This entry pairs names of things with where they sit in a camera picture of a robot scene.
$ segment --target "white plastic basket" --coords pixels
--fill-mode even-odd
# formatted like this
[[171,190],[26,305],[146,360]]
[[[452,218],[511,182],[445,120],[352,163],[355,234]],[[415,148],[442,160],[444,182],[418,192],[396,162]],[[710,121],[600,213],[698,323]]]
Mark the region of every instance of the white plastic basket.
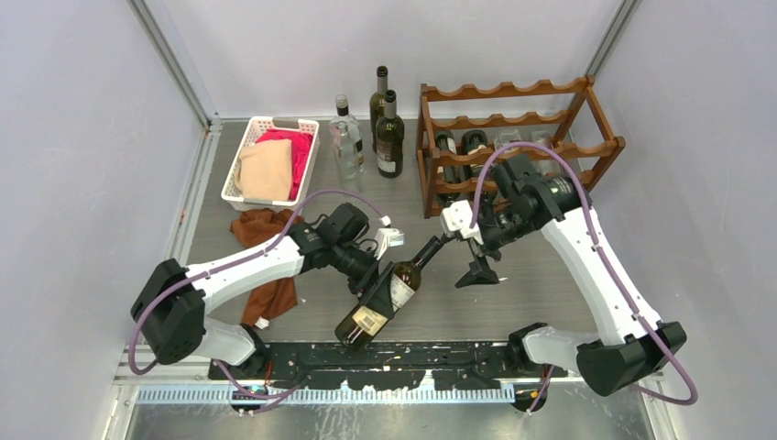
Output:
[[[313,164],[315,163],[315,157],[318,153],[319,139],[318,128],[319,124],[316,121],[308,119],[298,119],[297,128],[288,128],[284,126],[276,126],[273,118],[264,116],[254,116],[248,121],[248,127],[246,133],[243,135],[243,140],[240,142],[240,148],[237,149],[235,158],[232,160],[232,167],[229,169],[229,174],[226,176],[224,182],[224,188],[221,190],[221,198],[229,202],[233,208],[237,211],[247,211],[249,209],[258,208],[272,208],[272,209],[293,209],[301,200],[305,199],[305,195],[308,192],[308,185],[311,182],[311,173]],[[240,170],[240,150],[249,145],[254,145],[267,130],[275,128],[277,130],[298,131],[302,133],[310,133],[313,135],[313,142],[311,144],[311,152],[308,155],[308,161],[305,163],[305,173],[302,175],[302,182],[300,184],[300,190],[297,192],[297,198],[294,200],[256,200],[245,199],[240,190],[235,187],[235,174]]]

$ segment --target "brown cloth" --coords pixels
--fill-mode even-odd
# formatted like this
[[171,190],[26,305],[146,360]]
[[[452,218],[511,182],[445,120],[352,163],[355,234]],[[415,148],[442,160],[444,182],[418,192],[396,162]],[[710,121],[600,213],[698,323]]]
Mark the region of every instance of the brown cloth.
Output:
[[[289,221],[291,214],[290,209],[279,213],[268,208],[252,209],[241,213],[240,218],[232,222],[229,231],[235,234],[241,245],[252,248],[278,234]],[[301,216],[294,219],[294,223],[302,221],[304,219]],[[254,325],[259,316],[265,319],[277,318],[295,305],[297,292],[294,290],[294,279],[271,281],[251,291],[241,321]]]

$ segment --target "white corrugated strip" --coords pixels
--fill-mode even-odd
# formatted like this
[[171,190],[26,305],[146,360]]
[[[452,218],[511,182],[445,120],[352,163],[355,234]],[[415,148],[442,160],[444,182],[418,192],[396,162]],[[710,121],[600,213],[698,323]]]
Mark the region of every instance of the white corrugated strip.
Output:
[[[231,399],[232,385],[144,385],[137,396],[137,404],[249,404],[246,400]],[[275,394],[282,390],[270,388]],[[298,390],[283,404],[359,404],[359,403],[510,403],[515,400],[511,384],[498,390],[435,390],[433,384],[424,384],[414,390],[383,390],[372,387],[363,390]]]

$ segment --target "gray floor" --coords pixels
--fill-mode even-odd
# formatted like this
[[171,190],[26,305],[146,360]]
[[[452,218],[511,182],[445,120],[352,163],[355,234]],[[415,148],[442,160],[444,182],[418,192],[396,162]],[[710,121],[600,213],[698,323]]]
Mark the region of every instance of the gray floor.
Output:
[[531,418],[506,403],[305,405],[238,419],[226,406],[140,405],[127,436],[152,439],[641,439],[654,438],[636,391],[596,396],[552,384]]
[[[239,213],[221,199],[224,179],[246,128],[245,122],[224,124],[215,153],[213,171],[202,204],[190,263],[205,262],[241,250],[229,226]],[[363,133],[369,133],[363,123]],[[382,206],[395,227],[407,239],[403,247],[390,249],[386,258],[409,259],[431,235],[441,232],[439,219],[424,220],[421,214],[421,187],[414,153],[416,121],[406,121],[405,168],[397,179],[378,175],[375,155],[365,143],[367,175],[364,195]],[[321,130],[319,151],[309,192],[338,188],[328,130]],[[350,199],[377,217],[360,202]],[[325,195],[304,210],[311,220],[330,214],[345,201],[338,195]],[[373,223],[370,235],[377,223]],[[497,286],[472,286],[457,290],[454,283],[467,270],[471,260],[465,244],[452,243],[423,272],[421,290],[381,332],[381,340],[504,340],[508,334],[534,322],[546,322],[573,331],[595,331],[585,301],[561,259],[539,234],[526,236],[503,248],[504,259],[492,265],[500,277]],[[268,341],[331,341],[334,327],[355,305],[345,277],[334,269],[322,269],[297,277],[300,304],[272,321],[262,337]],[[247,295],[226,303],[211,317],[237,323]]]

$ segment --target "towel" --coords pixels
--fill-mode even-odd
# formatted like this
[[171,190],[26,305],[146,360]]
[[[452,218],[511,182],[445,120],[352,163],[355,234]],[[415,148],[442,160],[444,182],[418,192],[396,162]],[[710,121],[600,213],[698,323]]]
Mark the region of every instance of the towel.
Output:
[[240,150],[235,186],[243,197],[289,200],[293,183],[291,140],[265,140]]
[[[279,213],[268,208],[252,209],[241,213],[240,217],[232,222],[229,231],[235,234],[241,245],[252,248],[279,233],[289,221],[291,214],[290,209],[284,209]],[[294,223],[302,221],[304,219],[301,216],[294,219]],[[297,292],[294,289],[294,279],[271,281],[251,292],[241,322],[254,325],[259,317],[277,318],[295,305],[297,305]]]
[[264,142],[273,139],[288,139],[291,141],[291,190],[289,199],[294,200],[300,192],[302,176],[305,175],[305,165],[308,163],[308,156],[311,154],[313,135],[302,133],[300,131],[278,130],[271,128],[257,139],[257,142]]

